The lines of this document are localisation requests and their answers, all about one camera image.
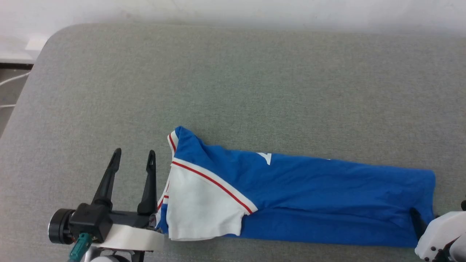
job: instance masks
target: jersey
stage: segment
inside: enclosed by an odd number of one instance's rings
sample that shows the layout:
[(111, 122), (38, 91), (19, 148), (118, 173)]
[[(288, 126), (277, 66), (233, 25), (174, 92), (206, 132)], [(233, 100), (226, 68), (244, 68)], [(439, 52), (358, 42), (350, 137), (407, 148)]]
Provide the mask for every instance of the jersey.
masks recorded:
[(433, 219), (429, 170), (226, 150), (183, 127), (168, 141), (158, 227), (172, 240), (235, 235), (412, 247), (409, 210)]

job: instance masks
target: cable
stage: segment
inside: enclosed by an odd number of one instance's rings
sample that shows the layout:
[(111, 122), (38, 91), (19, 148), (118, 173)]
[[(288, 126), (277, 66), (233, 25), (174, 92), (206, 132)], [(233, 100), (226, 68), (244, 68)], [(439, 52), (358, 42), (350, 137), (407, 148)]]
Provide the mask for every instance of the cable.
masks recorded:
[(16, 106), (16, 104), (3, 104), (3, 105), (0, 105), (0, 109), (6, 108), (6, 107), (14, 107), (14, 106)]
[[(6, 84), (6, 83), (8, 83), (10, 81), (13, 81), (13, 80), (20, 79), (22, 77), (28, 76), (30, 73), (31, 73), (31, 71), (29, 71), (29, 72), (27, 72), (25, 74), (19, 75), (19, 76), (12, 77), (12, 78), (7, 79), (5, 81), (2, 81), (2, 82), (0, 82), (0, 86), (4, 85), (4, 84)], [(4, 105), (0, 105), (0, 109), (7, 108), (7, 107), (14, 107), (14, 106), (16, 106), (16, 104), (4, 104)]]
[(4, 84), (6, 84), (6, 83), (8, 83), (8, 82), (10, 82), (10, 81), (13, 81), (13, 80), (20, 79), (20, 78), (22, 78), (22, 77), (28, 76), (30, 73), (31, 73), (31, 72), (29, 71), (29, 72), (27, 72), (27, 73), (25, 73), (25, 74), (22, 74), (22, 75), (19, 75), (19, 76), (15, 76), (15, 77), (12, 77), (12, 78), (10, 78), (10, 79), (7, 79), (7, 80), (5, 80), (5, 81), (3, 81), (3, 82), (0, 82), (0, 86), (4, 85)]

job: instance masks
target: gray fabric surface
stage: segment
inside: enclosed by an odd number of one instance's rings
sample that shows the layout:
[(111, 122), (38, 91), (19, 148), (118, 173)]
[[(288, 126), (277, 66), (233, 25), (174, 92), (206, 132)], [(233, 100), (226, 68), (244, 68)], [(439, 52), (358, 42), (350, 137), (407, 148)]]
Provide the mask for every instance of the gray fabric surface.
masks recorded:
[[(65, 261), (47, 237), (59, 208), (89, 202), (122, 147), (114, 208), (136, 210), (147, 153), (158, 194), (166, 136), (433, 169), (434, 208), (466, 185), (466, 41), (164, 25), (80, 25), (46, 44), (0, 140), (2, 261)], [(170, 242), (147, 261), (418, 261), (411, 248), (218, 238)]]

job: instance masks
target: white trim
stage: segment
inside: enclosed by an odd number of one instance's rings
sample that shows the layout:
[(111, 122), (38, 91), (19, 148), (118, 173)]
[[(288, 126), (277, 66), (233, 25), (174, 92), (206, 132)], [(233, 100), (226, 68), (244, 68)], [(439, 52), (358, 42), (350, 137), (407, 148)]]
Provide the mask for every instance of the white trim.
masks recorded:
[(170, 227), (168, 230), (168, 238), (173, 241), (200, 241), (208, 240), (217, 236), (223, 236), (226, 234), (233, 234), (239, 236), (241, 234), (241, 218), (239, 223), (226, 224), (226, 225), (214, 225), (212, 227)]
[(169, 184), (170, 184), (170, 175), (168, 175), (168, 179), (167, 179), (167, 183), (165, 184), (164, 191), (163, 191), (162, 195), (160, 196), (160, 198), (157, 201), (157, 210), (158, 210), (158, 206), (160, 206), (160, 203), (162, 201), (163, 201), (164, 204), (166, 204), (164, 196), (168, 196), (168, 185)]
[(257, 153), (267, 161), (267, 165), (270, 165), (270, 161), (272, 161), (271, 153), (261, 153), (261, 152), (257, 152)]
[[(181, 159), (178, 159), (178, 158), (173, 158), (173, 161), (177, 162), (177, 163), (180, 163), (182, 165), (185, 165), (193, 170), (196, 170), (197, 172), (199, 173), (202, 173), (204, 174), (205, 176), (211, 178), (212, 180), (214, 180), (215, 182), (219, 183), (220, 185), (222, 185), (226, 190), (228, 190), (230, 193), (232, 193), (239, 201), (241, 201), (242, 203), (244, 203), (251, 211), (252, 213), (253, 212), (256, 212), (257, 211), (257, 207), (256, 205), (251, 201), (249, 200), (247, 197), (245, 197), (243, 194), (241, 194), (241, 192), (239, 192), (238, 190), (236, 190), (236, 188), (234, 188), (233, 186), (231, 186), (230, 184), (228, 184), (225, 180), (223, 180), (220, 176), (214, 174), (213, 172), (201, 167), (201, 166), (198, 166), (198, 165), (195, 165), (193, 163), (190, 163), (190, 162), (187, 162), (187, 161), (184, 161), (184, 160), (181, 160)], [(201, 177), (205, 182), (209, 183), (209, 184), (212, 184), (212, 182), (208, 179), (206, 179), (205, 177), (203, 176), (200, 176), (198, 174), (196, 174), (197, 176)], [(244, 209), (244, 212), (245, 214), (250, 214), (250, 212), (244, 207), (241, 205), (241, 207)]]
[(160, 218), (161, 218), (161, 214), (160, 214), (160, 210), (162, 209), (162, 205), (160, 204), (161, 201), (162, 204), (167, 204), (168, 205), (168, 199), (169, 198), (166, 198), (165, 196), (168, 196), (168, 191), (167, 192), (164, 192), (162, 194), (162, 196), (160, 197), (160, 199), (157, 201), (157, 206), (156, 206), (156, 209), (157, 209), (157, 213), (155, 214), (155, 221), (156, 221), (156, 225), (158, 225), (158, 223), (160, 222)]
[[(171, 139), (173, 140), (173, 144), (175, 145), (175, 148), (173, 148), (173, 145), (171, 144), (170, 136), (171, 136)], [(167, 136), (167, 140), (168, 140), (168, 145), (170, 146), (170, 150), (171, 150), (171, 158), (174, 158), (176, 147), (178, 147), (178, 136), (176, 135), (176, 132), (175, 131), (171, 132)]]

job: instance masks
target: red stripe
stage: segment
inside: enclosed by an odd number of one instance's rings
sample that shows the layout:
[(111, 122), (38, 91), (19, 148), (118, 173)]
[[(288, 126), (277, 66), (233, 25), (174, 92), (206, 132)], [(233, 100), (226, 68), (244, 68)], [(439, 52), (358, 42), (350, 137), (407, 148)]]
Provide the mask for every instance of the red stripe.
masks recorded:
[(168, 135), (168, 138), (170, 138), (170, 143), (171, 143), (171, 146), (173, 147), (173, 152), (176, 152), (176, 146), (175, 146), (175, 143), (173, 142), (173, 139), (171, 138), (171, 133), (170, 135)]
[(164, 202), (164, 199), (162, 199), (162, 201), (160, 201), (160, 204), (158, 205), (157, 210), (160, 209), (160, 207), (162, 206), (163, 202)]
[(253, 212), (251, 211), (251, 209), (248, 208), (248, 206), (246, 206), (243, 202), (241, 202), (241, 201), (240, 201), (237, 197), (235, 197), (230, 191), (228, 191), (228, 189), (224, 188), (224, 187), (223, 187), (221, 184), (219, 184), (217, 181), (215, 181), (215, 180), (213, 180), (212, 178), (208, 177), (207, 175), (205, 175), (205, 174), (203, 174), (203, 173), (201, 173), (201, 172), (199, 172), (199, 171), (197, 171), (197, 170), (194, 170), (194, 169), (192, 169), (192, 168), (190, 168), (190, 167), (187, 167), (187, 166), (185, 166), (185, 165), (183, 165), (183, 164), (180, 164), (180, 163), (175, 162), (175, 161), (173, 161), (172, 163), (174, 163), (175, 165), (178, 165), (178, 166), (180, 166), (180, 167), (182, 167), (182, 168), (184, 168), (184, 169), (187, 169), (187, 170), (189, 170), (189, 171), (191, 171), (191, 172), (194, 172), (194, 173), (200, 175), (201, 177), (206, 178), (206, 179), (209, 180), (210, 182), (216, 184), (218, 187), (220, 187), (221, 189), (223, 189), (223, 191), (225, 191), (227, 194), (229, 194), (233, 199), (235, 199), (236, 202), (240, 203), (250, 214), (253, 213)]

